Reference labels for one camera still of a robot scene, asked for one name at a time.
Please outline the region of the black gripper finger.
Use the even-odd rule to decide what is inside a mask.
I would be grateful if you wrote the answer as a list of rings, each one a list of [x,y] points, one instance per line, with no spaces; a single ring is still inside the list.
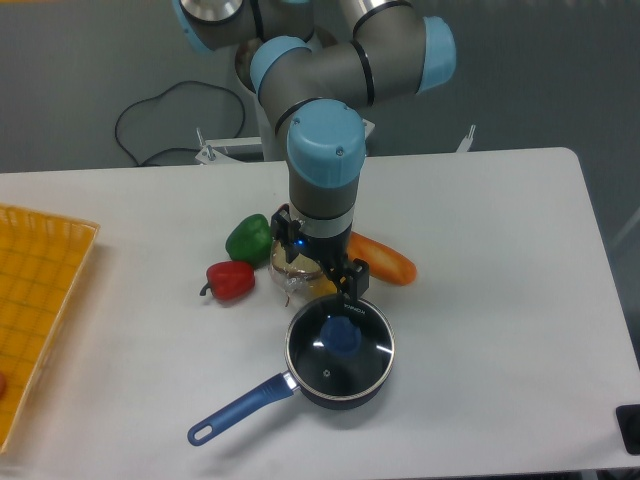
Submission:
[[[286,261],[294,261],[299,255],[296,242],[299,239],[300,227],[300,222],[292,220],[288,212],[275,212],[271,217],[271,236],[274,241],[280,243]]]
[[[364,260],[343,257],[322,269],[337,291],[350,300],[360,299],[369,288],[370,269]]]

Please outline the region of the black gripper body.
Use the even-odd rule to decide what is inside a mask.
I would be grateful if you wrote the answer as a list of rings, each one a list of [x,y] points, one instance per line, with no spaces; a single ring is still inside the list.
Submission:
[[[314,260],[321,268],[346,256],[353,222],[352,209],[330,219],[310,217],[297,209],[279,209],[276,212],[288,212],[292,220],[300,222],[299,239],[296,242],[299,255]]]

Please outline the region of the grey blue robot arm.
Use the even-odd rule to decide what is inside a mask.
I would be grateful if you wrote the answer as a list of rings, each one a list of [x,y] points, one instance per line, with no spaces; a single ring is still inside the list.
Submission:
[[[350,39],[316,49],[309,1],[174,3],[195,49],[258,42],[250,81],[289,172],[289,201],[272,217],[272,236],[288,260],[315,261],[357,300],[369,286],[368,265],[347,254],[366,157],[360,110],[448,82],[457,51],[447,23],[408,1],[345,1],[341,9]]]

